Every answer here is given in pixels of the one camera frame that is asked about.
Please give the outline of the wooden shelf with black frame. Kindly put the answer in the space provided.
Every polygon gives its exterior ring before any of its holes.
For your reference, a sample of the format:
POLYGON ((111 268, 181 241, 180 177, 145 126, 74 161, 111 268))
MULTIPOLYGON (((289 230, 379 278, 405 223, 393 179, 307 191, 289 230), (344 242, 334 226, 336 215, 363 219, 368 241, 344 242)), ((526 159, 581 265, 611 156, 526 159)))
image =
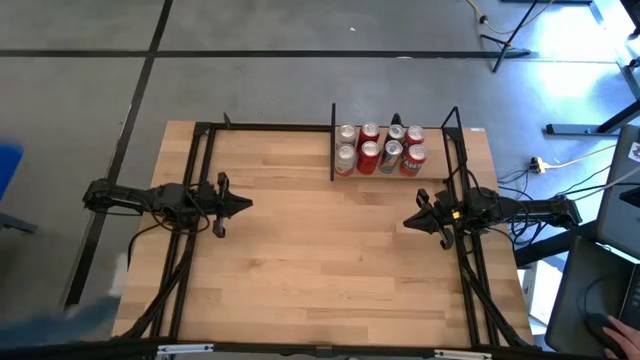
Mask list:
MULTIPOLYGON (((422 130, 425 135, 422 146, 426 149, 427 157, 414 179, 449 181, 467 161, 459 108, 454 106, 441 125, 423 127, 422 130)), ((332 104, 331 121, 325 126, 325 131, 329 133, 330 139, 329 179, 344 179, 344 176, 336 172, 339 125, 336 122, 335 103, 332 104)))

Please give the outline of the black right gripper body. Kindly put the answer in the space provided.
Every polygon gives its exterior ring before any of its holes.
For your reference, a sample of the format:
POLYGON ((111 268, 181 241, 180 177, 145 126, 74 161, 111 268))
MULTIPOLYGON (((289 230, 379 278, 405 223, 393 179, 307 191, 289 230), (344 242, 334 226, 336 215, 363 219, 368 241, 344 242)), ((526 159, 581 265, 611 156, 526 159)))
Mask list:
POLYGON ((443 249, 450 249, 455 241, 456 222, 461 218, 461 213, 456 200, 450 192, 443 190, 437 192, 435 201, 429 202, 429 195, 424 188, 418 190, 418 204, 420 209, 425 205, 433 207, 433 222, 435 223, 435 232, 441 237, 440 246, 443 249))

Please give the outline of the person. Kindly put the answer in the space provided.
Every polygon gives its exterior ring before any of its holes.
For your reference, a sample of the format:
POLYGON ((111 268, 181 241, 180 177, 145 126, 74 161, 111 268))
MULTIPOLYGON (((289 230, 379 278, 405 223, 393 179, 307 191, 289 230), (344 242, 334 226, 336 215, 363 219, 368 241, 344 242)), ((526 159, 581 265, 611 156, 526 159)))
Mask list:
POLYGON ((104 296, 66 310, 46 311, 8 323, 0 323, 0 350, 56 345, 79 340, 113 319, 124 292, 129 260, 120 253, 115 261, 112 284, 104 296))

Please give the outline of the black floor stand base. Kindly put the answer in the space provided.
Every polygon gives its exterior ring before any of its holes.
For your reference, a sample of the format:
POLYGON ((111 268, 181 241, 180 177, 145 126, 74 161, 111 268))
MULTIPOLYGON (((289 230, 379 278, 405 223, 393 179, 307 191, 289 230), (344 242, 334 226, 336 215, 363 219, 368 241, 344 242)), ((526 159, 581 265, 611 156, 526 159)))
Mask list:
POLYGON ((620 129, 640 117, 640 100, 636 100, 610 119, 599 125, 547 124, 547 135, 555 136, 617 136, 620 129))

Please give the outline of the red Coca-Cola can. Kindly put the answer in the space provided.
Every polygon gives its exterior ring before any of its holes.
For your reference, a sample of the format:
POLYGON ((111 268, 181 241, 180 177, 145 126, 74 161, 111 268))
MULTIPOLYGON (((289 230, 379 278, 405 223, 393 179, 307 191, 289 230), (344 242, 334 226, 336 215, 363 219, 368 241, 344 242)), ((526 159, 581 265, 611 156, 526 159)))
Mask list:
POLYGON ((377 142, 364 142, 358 153, 356 163, 357 170, 363 175, 371 175, 377 166, 380 156, 380 147, 377 142))
POLYGON ((372 122, 366 122, 360 127, 358 135, 358 146, 362 146, 365 142, 373 141, 376 143, 380 136, 379 126, 372 122))

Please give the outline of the silver metal bracket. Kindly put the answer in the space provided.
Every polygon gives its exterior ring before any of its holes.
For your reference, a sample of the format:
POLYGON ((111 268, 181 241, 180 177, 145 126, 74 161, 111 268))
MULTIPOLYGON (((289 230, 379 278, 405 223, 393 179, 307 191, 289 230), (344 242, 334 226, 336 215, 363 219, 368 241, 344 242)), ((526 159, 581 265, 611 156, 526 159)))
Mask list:
POLYGON ((213 352, 214 349, 215 346, 212 343, 159 345, 156 355, 166 359, 173 359, 177 355, 209 353, 213 352))
POLYGON ((446 360, 493 360, 490 353, 451 349, 435 349, 434 358, 446 360))

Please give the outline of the black tripod stand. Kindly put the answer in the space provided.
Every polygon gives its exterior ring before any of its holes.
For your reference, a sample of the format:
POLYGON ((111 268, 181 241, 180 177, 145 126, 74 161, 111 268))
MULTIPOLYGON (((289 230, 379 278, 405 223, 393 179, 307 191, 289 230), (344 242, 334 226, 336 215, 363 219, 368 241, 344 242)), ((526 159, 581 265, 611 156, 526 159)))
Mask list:
POLYGON ((498 39, 498 38, 495 38, 493 36, 489 36, 489 35, 486 35, 486 34, 481 34, 480 35, 481 39, 489 40, 489 41, 501 46, 501 50, 500 50, 500 53, 498 55, 498 58, 497 58, 495 64, 493 65, 493 68, 491 69, 492 73, 497 73, 498 70, 500 69, 503 61, 506 58, 507 53, 513 47, 512 43, 513 43, 513 40, 515 39, 516 35, 518 34, 518 32, 520 30, 522 30, 524 27, 526 27, 527 25, 529 25, 530 23, 533 23, 552 4, 554 4, 556 2, 556 0, 549 0, 549 2, 546 5, 544 5, 537 14, 533 15, 532 12, 536 8, 536 6, 538 5, 539 2, 540 2, 540 0, 533 0, 532 4, 530 5, 528 10, 525 12, 523 17, 521 18, 521 20, 519 21, 519 23, 517 24, 517 26, 513 30, 502 31, 502 30, 497 30, 496 28, 494 28, 493 25, 489 21, 489 17, 486 14, 482 13, 480 11, 480 9, 476 5, 473 5, 471 0, 468 1, 468 3, 473 7, 474 12, 476 13, 476 15, 478 17, 478 23, 480 25, 485 26, 490 32, 492 32, 495 35, 508 35, 508 38, 506 40, 498 39))

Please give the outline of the blue chair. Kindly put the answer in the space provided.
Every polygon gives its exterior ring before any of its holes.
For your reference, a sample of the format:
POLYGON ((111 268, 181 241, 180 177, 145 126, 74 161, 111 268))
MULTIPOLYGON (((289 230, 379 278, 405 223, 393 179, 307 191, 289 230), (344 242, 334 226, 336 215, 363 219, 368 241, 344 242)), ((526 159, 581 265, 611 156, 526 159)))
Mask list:
POLYGON ((0 200, 22 160, 24 149, 18 144, 0 144, 0 200))

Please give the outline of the grey side table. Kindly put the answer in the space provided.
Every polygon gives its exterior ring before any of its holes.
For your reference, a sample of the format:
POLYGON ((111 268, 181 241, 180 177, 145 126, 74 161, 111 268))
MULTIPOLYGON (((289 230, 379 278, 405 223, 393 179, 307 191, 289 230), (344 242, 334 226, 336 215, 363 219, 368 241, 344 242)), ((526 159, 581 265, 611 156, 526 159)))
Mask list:
POLYGON ((606 348, 585 326, 589 313, 612 316, 640 330, 640 263, 579 238, 569 250, 546 343, 561 353, 603 356, 606 348))

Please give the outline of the black side table leg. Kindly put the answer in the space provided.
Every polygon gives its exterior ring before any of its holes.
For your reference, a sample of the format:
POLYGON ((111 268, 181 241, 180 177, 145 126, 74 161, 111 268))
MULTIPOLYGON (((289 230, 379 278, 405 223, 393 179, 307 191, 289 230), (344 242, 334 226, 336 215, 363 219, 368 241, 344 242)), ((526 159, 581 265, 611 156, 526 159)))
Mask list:
POLYGON ((591 221, 522 247, 514 252, 516 266, 521 268, 544 258, 566 252, 578 237, 593 240, 596 238, 596 229, 597 222, 591 221))

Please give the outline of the person's hand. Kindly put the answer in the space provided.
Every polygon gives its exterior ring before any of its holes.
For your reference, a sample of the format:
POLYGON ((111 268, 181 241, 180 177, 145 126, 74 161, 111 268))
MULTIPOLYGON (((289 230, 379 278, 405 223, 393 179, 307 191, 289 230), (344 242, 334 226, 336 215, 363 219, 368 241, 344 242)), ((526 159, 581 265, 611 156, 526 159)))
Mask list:
POLYGON ((608 316, 608 324, 602 328, 625 354, 627 360, 640 360, 640 330, 608 316))

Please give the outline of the dark chair leg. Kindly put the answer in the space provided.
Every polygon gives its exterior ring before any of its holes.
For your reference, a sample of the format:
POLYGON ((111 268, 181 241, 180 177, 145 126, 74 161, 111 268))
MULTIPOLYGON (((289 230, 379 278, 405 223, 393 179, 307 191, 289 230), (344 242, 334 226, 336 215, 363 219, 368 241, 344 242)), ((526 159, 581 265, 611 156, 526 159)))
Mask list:
POLYGON ((37 231, 38 226, 0 212, 0 229, 15 229, 24 233, 33 234, 37 231))

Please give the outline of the black computer mouse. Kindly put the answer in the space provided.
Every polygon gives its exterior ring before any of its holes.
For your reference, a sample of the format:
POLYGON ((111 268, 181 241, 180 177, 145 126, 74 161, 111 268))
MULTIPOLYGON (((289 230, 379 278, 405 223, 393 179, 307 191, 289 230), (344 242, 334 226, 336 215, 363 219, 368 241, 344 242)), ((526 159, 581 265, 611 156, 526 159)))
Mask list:
POLYGON ((603 348, 611 350, 619 358, 624 356, 624 352, 621 347, 613 338, 604 332, 605 327, 613 328, 613 325, 610 323, 606 315, 601 313, 589 313, 585 316, 584 321, 587 331, 603 348))

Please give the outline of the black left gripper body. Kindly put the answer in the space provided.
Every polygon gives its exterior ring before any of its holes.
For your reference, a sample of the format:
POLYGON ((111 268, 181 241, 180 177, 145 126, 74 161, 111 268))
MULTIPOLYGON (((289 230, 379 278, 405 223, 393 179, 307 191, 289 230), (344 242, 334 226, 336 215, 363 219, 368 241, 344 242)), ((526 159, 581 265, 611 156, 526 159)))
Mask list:
POLYGON ((199 205, 205 216, 214 216, 212 232, 218 238, 224 238, 225 195, 229 187, 229 179, 225 172, 219 172, 217 185, 205 181, 199 187, 199 205))

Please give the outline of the red blue Fanta strawberry can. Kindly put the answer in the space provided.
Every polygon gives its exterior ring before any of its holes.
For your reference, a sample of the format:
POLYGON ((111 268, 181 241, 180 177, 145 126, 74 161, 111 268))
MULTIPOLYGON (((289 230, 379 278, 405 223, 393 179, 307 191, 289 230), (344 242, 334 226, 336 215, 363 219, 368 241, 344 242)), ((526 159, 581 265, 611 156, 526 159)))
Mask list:
POLYGON ((424 129, 419 126, 410 126, 404 133, 403 145, 409 148, 413 145, 420 145, 424 142, 424 129))
POLYGON ((427 151, 420 144, 411 145, 403 154, 399 171, 407 177, 415 177, 426 161, 427 151))

